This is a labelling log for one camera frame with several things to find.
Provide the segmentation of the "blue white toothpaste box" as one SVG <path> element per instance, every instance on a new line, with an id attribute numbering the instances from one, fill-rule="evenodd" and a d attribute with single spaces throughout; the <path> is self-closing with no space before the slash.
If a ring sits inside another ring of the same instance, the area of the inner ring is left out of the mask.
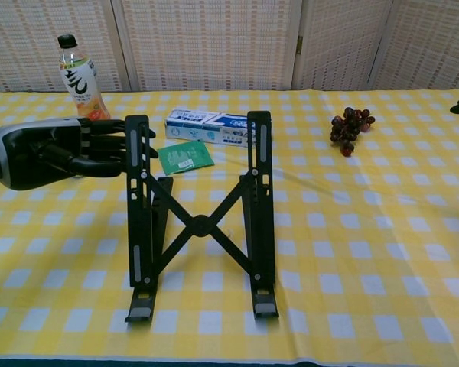
<path id="1" fill-rule="evenodd" d="M 173 109 L 165 119 L 167 138 L 247 147 L 247 115 Z"/>

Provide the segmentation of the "plastic tea drink bottle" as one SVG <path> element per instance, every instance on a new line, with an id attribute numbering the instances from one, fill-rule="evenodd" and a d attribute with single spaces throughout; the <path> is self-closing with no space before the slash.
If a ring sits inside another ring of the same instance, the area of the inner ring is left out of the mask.
<path id="1" fill-rule="evenodd" d="M 74 35 L 63 34 L 57 40 L 62 50 L 60 75 L 76 105 L 78 115 L 93 121 L 110 119 L 96 81 L 96 68 L 92 59 L 79 49 Z"/>

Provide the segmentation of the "green sachet packet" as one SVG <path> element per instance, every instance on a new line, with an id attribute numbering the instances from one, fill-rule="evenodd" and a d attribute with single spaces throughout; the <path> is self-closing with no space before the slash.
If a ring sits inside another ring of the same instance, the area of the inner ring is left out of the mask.
<path id="1" fill-rule="evenodd" d="M 210 167 L 213 159 L 202 141 L 188 141 L 158 149 L 158 160 L 166 175 Z"/>

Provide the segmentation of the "white woven screen panel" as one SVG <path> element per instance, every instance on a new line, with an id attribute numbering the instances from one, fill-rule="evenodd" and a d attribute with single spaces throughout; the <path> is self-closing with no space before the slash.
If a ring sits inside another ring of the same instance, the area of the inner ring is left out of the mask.
<path id="1" fill-rule="evenodd" d="M 459 0 L 392 0 L 372 89 L 459 89 Z"/>
<path id="2" fill-rule="evenodd" d="M 302 0 L 292 89 L 365 90 L 394 0 Z"/>
<path id="3" fill-rule="evenodd" d="M 108 0 L 129 91 L 291 88 L 303 0 Z"/>
<path id="4" fill-rule="evenodd" d="M 58 37 L 93 59 L 103 92 L 131 89 L 115 0 L 0 0 L 0 92 L 63 92 Z"/>

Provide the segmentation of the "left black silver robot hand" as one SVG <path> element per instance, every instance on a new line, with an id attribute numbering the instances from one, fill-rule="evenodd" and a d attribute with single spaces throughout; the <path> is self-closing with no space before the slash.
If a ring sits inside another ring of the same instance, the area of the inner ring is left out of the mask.
<path id="1" fill-rule="evenodd" d="M 0 127 L 0 183 L 33 190 L 75 176 L 118 177 L 126 170 L 121 119 L 54 118 Z"/>

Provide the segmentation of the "dark red grape bunch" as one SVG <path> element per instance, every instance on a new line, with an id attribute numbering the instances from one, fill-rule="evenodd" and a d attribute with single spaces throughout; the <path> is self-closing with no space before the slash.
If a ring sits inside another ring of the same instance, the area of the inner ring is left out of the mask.
<path id="1" fill-rule="evenodd" d="M 355 150 L 355 142 L 361 132 L 368 132 L 376 122 L 368 109 L 346 107 L 342 115 L 331 119 L 330 141 L 340 149 L 344 157 L 350 157 Z"/>

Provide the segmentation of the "yellow white checkered tablecloth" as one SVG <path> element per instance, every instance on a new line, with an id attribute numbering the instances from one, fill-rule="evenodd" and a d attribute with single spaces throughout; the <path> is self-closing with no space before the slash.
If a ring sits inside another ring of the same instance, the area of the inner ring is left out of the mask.
<path id="1" fill-rule="evenodd" d="M 272 114 L 279 316 L 211 238 L 161 275 L 150 323 L 128 325 L 125 179 L 0 185 L 0 363 L 317 362 L 459 367 L 456 90 L 107 93 L 146 114 L 156 148 L 176 108 Z M 376 122 L 344 157 L 346 107 Z"/>

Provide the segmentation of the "black folding laptop stand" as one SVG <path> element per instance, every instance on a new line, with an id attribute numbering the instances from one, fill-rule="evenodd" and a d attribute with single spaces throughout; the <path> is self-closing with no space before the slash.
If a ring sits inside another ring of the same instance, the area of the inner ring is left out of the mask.
<path id="1" fill-rule="evenodd" d="M 129 283 L 133 290 L 127 323 L 152 319 L 159 275 L 191 238 L 208 235 L 248 274 L 254 316 L 278 317 L 272 117 L 268 111 L 251 111 L 247 121 L 247 172 L 209 216 L 192 216 L 173 197 L 173 178 L 151 174 L 148 116 L 126 118 Z M 219 227 L 238 201 L 243 205 L 246 252 Z"/>

